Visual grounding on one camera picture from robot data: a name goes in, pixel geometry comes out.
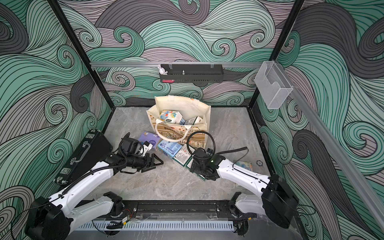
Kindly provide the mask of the purple tissue pack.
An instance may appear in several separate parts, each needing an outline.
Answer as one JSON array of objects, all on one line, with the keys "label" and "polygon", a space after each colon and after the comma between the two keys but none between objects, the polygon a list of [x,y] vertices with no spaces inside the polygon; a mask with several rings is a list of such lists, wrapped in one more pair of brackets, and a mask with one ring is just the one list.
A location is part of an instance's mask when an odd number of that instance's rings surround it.
[{"label": "purple tissue pack", "polygon": [[150,133],[150,132],[147,132],[147,131],[144,131],[139,139],[138,139],[142,144],[144,142],[148,142],[150,144],[153,145],[153,150],[154,151],[157,151],[158,150],[158,147],[157,145],[163,140],[161,139],[157,134],[153,134],[153,133]]}]

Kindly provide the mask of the green barcode tissue pack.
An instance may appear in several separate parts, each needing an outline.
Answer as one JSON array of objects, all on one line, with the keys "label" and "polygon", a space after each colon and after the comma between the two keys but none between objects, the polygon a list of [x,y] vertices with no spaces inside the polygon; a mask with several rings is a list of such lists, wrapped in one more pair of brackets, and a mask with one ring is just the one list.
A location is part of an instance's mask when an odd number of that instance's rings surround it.
[{"label": "green barcode tissue pack", "polygon": [[199,179],[201,179],[202,181],[206,181],[206,178],[205,178],[204,176],[200,175],[198,172],[196,172],[196,170],[192,170],[193,162],[194,162],[193,159],[189,160],[189,162],[188,162],[187,165],[186,165],[186,168],[187,168],[192,174],[194,174],[194,175],[197,176]]}]

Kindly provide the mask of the blue cartoon tissue pack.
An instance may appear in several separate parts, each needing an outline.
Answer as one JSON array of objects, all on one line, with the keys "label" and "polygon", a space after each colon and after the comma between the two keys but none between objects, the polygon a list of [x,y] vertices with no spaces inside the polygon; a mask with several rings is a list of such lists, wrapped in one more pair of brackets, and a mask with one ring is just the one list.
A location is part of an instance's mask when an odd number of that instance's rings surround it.
[{"label": "blue cartoon tissue pack", "polygon": [[250,162],[238,161],[235,163],[235,165],[241,168],[247,169],[248,171],[251,171],[251,172],[253,171],[253,165]]}]

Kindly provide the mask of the green white tissue pack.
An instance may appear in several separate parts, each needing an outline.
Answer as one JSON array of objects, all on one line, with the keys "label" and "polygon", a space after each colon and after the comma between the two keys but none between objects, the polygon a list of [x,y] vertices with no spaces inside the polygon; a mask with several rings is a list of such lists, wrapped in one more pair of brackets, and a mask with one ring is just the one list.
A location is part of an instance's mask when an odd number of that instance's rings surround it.
[{"label": "green white tissue pack", "polygon": [[173,157],[173,160],[180,164],[182,167],[185,167],[190,161],[190,158],[191,154],[188,151],[187,145],[183,145],[182,148]]}]

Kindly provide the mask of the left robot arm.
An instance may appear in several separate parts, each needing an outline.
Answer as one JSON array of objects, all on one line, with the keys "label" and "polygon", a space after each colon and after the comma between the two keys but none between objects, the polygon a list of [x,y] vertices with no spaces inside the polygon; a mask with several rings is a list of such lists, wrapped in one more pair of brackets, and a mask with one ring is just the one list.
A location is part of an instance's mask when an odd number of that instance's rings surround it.
[{"label": "left robot arm", "polygon": [[36,199],[28,215],[26,235],[33,240],[64,240],[78,227],[100,216],[125,220],[131,214],[126,210],[123,199],[113,192],[107,192],[85,205],[78,204],[96,187],[126,167],[147,172],[163,163],[156,154],[147,153],[144,157],[110,154],[63,190],[49,198]]}]

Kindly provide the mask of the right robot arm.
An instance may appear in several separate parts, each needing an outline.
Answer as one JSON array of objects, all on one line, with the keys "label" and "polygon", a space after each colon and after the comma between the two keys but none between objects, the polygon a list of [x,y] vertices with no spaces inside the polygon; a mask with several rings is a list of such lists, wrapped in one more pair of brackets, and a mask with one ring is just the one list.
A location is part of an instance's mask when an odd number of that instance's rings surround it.
[{"label": "right robot arm", "polygon": [[215,181],[219,178],[232,181],[252,194],[235,197],[235,212],[267,216],[274,224],[287,229],[294,218],[299,199],[284,178],[257,174],[242,168],[218,154],[207,154],[202,148],[188,150],[193,161],[192,173]]}]

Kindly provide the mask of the colourful splash tissue pack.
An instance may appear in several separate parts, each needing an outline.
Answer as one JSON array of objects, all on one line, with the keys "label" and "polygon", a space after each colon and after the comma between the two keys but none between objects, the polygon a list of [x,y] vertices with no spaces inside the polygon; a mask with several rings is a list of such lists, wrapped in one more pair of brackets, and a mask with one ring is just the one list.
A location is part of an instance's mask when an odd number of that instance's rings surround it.
[{"label": "colourful splash tissue pack", "polygon": [[180,112],[171,110],[163,110],[160,115],[160,119],[163,122],[178,125],[184,120]]}]

